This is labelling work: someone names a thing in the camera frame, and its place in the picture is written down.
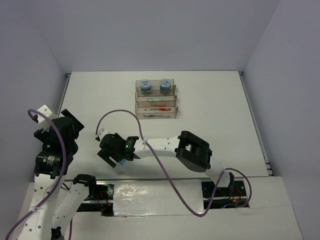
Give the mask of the blue correction tape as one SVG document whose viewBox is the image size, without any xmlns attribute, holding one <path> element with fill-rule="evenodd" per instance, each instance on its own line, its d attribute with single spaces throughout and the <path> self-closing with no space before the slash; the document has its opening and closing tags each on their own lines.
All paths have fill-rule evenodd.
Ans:
<svg viewBox="0 0 320 240">
<path fill-rule="evenodd" d="M 124 165 L 126 162 L 127 162 L 127 161 L 126 161 L 125 159 L 122 159 L 122 160 L 120 160 L 118 163 L 119 163 L 120 165 Z"/>
</svg>

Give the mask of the blue gel pen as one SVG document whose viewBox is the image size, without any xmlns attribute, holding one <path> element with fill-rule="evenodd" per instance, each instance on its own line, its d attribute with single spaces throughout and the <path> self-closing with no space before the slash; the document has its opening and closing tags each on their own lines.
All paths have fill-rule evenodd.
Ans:
<svg viewBox="0 0 320 240">
<path fill-rule="evenodd" d="M 170 115 L 164 114 L 143 114 L 144 118 L 170 118 Z"/>
</svg>

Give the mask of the red gel pen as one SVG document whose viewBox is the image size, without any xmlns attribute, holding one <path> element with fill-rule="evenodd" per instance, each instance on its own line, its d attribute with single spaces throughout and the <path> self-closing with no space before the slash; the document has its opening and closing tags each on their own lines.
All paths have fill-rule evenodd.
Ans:
<svg viewBox="0 0 320 240">
<path fill-rule="evenodd" d="M 162 112 L 167 112 L 171 111 L 170 107 L 158 107 L 158 108 L 144 108 L 145 111 L 162 111 Z"/>
</svg>

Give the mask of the blue tape roll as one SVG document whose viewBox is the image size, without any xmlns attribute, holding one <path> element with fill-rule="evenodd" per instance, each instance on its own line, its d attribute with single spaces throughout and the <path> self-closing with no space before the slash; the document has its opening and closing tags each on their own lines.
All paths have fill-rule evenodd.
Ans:
<svg viewBox="0 0 320 240">
<path fill-rule="evenodd" d="M 165 96 L 169 95 L 171 91 L 171 85 L 172 83 L 169 79 L 162 79 L 159 82 L 160 93 Z"/>
<path fill-rule="evenodd" d="M 149 79 L 141 80 L 139 86 L 142 95 L 148 96 L 152 93 L 152 83 Z"/>
</svg>

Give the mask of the pink correction tape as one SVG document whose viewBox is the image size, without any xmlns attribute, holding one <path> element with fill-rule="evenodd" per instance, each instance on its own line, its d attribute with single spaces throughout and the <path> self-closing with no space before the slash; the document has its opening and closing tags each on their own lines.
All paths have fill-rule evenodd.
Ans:
<svg viewBox="0 0 320 240">
<path fill-rule="evenodd" d="M 152 101 L 150 106 L 155 108 L 164 108 L 167 106 L 167 103 L 165 101 Z"/>
</svg>

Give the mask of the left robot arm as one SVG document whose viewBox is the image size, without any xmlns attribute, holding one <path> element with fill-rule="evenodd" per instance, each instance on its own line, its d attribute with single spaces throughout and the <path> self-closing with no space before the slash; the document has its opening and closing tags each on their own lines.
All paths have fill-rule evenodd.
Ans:
<svg viewBox="0 0 320 240">
<path fill-rule="evenodd" d="M 61 116 L 47 105 L 29 109 L 27 113 L 39 125 L 34 137 L 42 143 L 42 149 L 35 158 L 29 211 L 12 227 L 6 239 L 23 224 L 18 240 L 69 240 L 78 208 L 85 199 L 91 200 L 98 193 L 94 176 L 78 174 L 64 200 L 57 203 L 68 167 L 79 149 L 76 139 L 84 125 L 67 109 Z"/>
</svg>

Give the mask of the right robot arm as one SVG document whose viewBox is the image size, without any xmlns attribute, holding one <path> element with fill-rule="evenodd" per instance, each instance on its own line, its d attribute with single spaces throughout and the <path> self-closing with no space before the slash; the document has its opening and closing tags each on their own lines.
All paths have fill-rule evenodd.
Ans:
<svg viewBox="0 0 320 240">
<path fill-rule="evenodd" d="M 118 133 L 101 129 L 95 139 L 100 148 L 97 155 L 112 168 L 124 160 L 152 157 L 155 152 L 159 158 L 176 158 L 188 170 L 206 174 L 223 196 L 228 196 L 235 190 L 234 174 L 224 170 L 222 164 L 212 158 L 208 142 L 189 131 L 182 131 L 179 136 L 143 140 L 138 136 L 124 139 Z"/>
</svg>

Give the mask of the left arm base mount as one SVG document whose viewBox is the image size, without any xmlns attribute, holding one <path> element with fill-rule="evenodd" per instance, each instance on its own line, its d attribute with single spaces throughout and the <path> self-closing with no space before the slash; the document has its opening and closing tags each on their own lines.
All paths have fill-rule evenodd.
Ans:
<svg viewBox="0 0 320 240">
<path fill-rule="evenodd" d="M 97 184 L 78 207 L 78 213 L 98 213 L 103 217 L 114 216 L 114 184 Z"/>
</svg>

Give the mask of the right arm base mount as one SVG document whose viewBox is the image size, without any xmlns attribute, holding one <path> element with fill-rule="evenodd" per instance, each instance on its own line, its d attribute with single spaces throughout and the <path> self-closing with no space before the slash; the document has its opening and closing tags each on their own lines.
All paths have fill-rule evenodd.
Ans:
<svg viewBox="0 0 320 240">
<path fill-rule="evenodd" d="M 235 180 L 235 177 L 230 173 L 231 187 L 218 187 L 210 209 L 232 209 L 241 207 L 246 203 L 247 192 L 243 180 Z M 201 181 L 203 207 L 206 210 L 209 206 L 210 198 L 214 190 L 215 184 L 212 181 Z"/>
</svg>

